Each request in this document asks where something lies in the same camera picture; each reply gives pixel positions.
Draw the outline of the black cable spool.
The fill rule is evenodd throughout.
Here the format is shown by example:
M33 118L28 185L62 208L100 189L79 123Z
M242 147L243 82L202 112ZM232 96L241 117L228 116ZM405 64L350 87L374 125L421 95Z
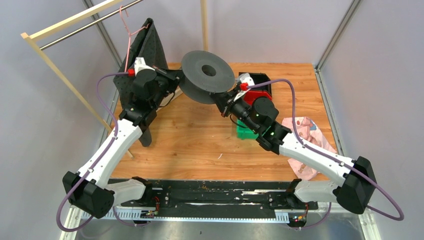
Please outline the black cable spool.
M180 80L180 89L187 97L201 104L213 104L210 94L225 93L236 81L229 64L208 51L186 53L181 60L181 70L184 77Z

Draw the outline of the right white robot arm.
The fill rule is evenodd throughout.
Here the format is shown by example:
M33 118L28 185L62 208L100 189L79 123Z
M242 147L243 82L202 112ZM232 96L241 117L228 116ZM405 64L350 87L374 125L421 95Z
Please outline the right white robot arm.
M293 130L276 121L279 111L267 97L259 97L251 105L236 99L233 92L212 93L210 97L223 117L234 115L256 133L256 141L264 150L298 160L327 176L328 182L294 180L293 189L285 195L291 208L307 202L332 202L357 215L365 212L376 189L374 170L367 158L352 159L297 139Z

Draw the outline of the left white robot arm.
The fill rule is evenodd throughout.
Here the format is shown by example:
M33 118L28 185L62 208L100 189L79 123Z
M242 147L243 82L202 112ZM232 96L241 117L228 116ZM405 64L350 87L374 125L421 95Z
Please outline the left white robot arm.
M140 141L145 147L151 144L149 127L157 117L157 110L167 96L175 93L184 74L180 69L148 66L112 73L112 76L130 79L128 103L119 118L112 119L114 128L90 160L77 172L67 172L62 179L66 200L97 219L127 201L135 200L141 206L153 201L153 192L146 180L133 177L110 184L109 179L134 142Z

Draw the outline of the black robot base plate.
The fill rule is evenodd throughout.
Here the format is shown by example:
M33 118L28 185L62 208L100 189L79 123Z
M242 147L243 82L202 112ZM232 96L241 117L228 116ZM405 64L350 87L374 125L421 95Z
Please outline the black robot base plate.
M287 181L151 180L150 200L129 200L123 207L154 209L158 216L197 219L272 219L276 210L305 213L318 203L295 199Z

